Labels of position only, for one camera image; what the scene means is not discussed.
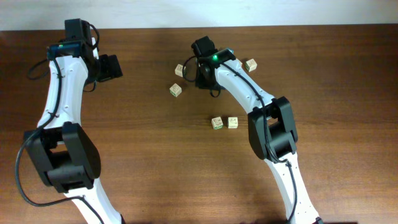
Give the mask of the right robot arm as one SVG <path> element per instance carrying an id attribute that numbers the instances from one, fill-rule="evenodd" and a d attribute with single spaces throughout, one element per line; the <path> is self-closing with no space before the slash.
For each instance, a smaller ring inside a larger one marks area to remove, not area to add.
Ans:
<path id="1" fill-rule="evenodd" d="M 249 143 L 275 178 L 284 201 L 286 222 L 322 223 L 300 173 L 298 133 L 289 100 L 264 91 L 231 50 L 218 50 L 209 37 L 197 39 L 191 48 L 197 64 L 195 85 L 230 92 L 247 113 Z"/>

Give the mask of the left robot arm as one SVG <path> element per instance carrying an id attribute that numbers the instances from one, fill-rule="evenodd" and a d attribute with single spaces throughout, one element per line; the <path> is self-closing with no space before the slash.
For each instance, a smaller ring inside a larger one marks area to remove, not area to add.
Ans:
<path id="1" fill-rule="evenodd" d="M 65 38 L 47 47 L 50 85 L 44 112 L 35 130 L 24 133 L 14 168 L 22 198 L 38 206 L 23 191 L 19 163 L 23 151 L 42 182 L 72 201 L 87 223 L 124 223 L 100 181 L 100 154 L 81 126 L 84 88 L 123 75 L 116 55 L 99 55 L 100 38 L 93 24 L 65 21 Z"/>

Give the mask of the green sided block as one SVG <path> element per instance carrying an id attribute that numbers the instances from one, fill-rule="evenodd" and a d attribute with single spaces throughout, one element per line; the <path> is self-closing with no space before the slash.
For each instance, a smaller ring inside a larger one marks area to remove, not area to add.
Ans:
<path id="1" fill-rule="evenodd" d="M 244 65 L 248 72 L 252 72 L 257 68 L 257 62 L 253 58 L 247 60 Z"/>
<path id="2" fill-rule="evenodd" d="M 184 75 L 185 75 L 185 70 L 186 70 L 186 67 L 184 67 L 184 66 L 181 65 L 181 64 L 178 64 L 178 65 L 175 67 L 175 74 L 176 74 L 177 76 L 184 77 Z"/>

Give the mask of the green bottom picture block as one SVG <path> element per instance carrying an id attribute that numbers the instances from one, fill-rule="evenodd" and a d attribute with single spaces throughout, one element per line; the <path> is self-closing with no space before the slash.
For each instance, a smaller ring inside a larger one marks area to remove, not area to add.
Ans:
<path id="1" fill-rule="evenodd" d="M 211 119 L 213 129 L 221 129 L 223 127 L 223 121 L 221 117 L 215 117 Z"/>

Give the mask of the yellow sided wooden block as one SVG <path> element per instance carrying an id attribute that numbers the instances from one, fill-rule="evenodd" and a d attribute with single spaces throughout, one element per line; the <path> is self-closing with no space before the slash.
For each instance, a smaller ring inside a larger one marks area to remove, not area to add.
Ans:
<path id="1" fill-rule="evenodd" d="M 228 117 L 228 128 L 236 129 L 238 127 L 238 118 L 237 117 Z"/>

